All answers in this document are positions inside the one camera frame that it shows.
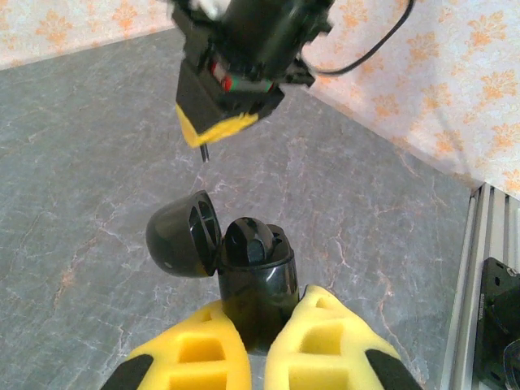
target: gray marble surface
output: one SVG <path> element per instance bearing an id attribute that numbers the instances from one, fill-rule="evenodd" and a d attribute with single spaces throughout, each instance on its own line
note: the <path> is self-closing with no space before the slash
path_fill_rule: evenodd
<path id="1" fill-rule="evenodd" d="M 300 89 L 203 165 L 174 116 L 181 47 L 161 32 L 0 74 L 0 388 L 100 388 L 218 299 L 145 247 L 153 212 L 198 189 L 223 228 L 283 227 L 301 286 L 333 291 L 436 388 L 469 190 Z"/>

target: metal frame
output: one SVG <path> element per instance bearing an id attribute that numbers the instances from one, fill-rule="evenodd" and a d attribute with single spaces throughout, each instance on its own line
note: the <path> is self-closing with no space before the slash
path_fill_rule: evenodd
<path id="1" fill-rule="evenodd" d="M 520 201 L 489 184 L 470 198 L 440 390 L 489 389 L 473 375 L 483 261 L 520 269 Z"/>

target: red component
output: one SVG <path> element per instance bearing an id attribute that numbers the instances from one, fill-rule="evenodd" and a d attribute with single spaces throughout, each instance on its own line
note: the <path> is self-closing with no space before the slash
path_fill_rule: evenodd
<path id="1" fill-rule="evenodd" d="M 229 92 L 233 87 L 233 79 L 230 76 L 225 76 L 224 80 L 222 80 L 222 88 L 224 91 Z"/>

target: yellow foam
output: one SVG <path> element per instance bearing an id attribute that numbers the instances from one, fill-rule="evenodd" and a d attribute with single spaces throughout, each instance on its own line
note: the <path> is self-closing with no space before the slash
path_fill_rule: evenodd
<path id="1" fill-rule="evenodd" d="M 230 137 L 258 121 L 258 114 L 250 115 L 243 113 L 233 118 L 225 119 L 222 122 L 218 122 L 215 126 L 208 128 L 202 134 L 199 134 L 195 131 L 191 121 L 178 104 L 175 105 L 175 110 L 179 117 L 180 128 L 184 139 L 192 148 L 197 148 L 200 145 L 209 144 Z"/>
<path id="2" fill-rule="evenodd" d="M 133 350 L 154 361 L 139 390 L 250 390 L 245 347 L 220 301 Z"/>
<path id="3" fill-rule="evenodd" d="M 397 351 L 324 288 L 308 286 L 267 355 L 265 390 L 384 390 L 365 351 Z"/>

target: black container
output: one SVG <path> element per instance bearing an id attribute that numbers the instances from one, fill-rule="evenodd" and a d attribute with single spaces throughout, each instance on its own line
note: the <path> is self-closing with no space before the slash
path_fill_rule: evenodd
<path id="1" fill-rule="evenodd" d="M 157 211 L 146 243 L 169 274 L 196 278 L 218 272 L 223 311 L 249 353 L 267 353 L 299 301 L 294 252 L 284 231 L 239 218 L 222 238 L 206 191 Z"/>

